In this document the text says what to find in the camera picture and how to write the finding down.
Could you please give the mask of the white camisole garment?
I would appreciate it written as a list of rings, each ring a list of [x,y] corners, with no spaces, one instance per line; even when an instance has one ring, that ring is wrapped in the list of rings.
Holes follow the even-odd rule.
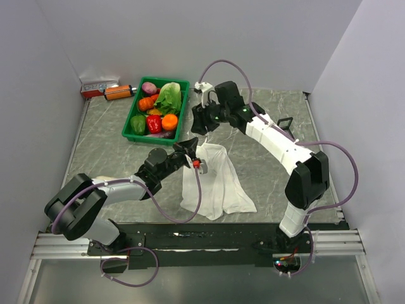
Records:
[[[203,142],[197,157],[204,160],[208,171],[199,176],[202,198],[198,215],[217,220],[224,213],[256,213],[257,209],[243,190],[225,147]]]

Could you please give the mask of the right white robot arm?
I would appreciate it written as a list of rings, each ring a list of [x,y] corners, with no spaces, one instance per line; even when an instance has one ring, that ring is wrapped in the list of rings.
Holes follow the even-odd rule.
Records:
[[[203,136],[220,124],[228,123],[262,145],[288,173],[285,187],[288,205],[279,224],[282,233],[276,240],[281,251],[291,252],[299,244],[297,236],[306,226],[305,218],[311,205],[330,186],[328,156],[286,137],[262,107],[244,102],[235,82],[216,86],[197,82],[194,90],[200,102],[192,108],[193,133]]]

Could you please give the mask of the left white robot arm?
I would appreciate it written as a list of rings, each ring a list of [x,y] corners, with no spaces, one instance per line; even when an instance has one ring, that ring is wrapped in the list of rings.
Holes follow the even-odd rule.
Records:
[[[45,206],[51,232],[67,240],[87,238],[98,242],[108,253],[121,253],[127,243],[125,232],[99,212],[105,205],[129,200],[154,199],[162,181],[182,167],[198,170],[201,160],[196,155],[196,137],[173,145],[168,154],[162,148],[151,150],[139,170],[121,179],[92,179],[75,175]]]

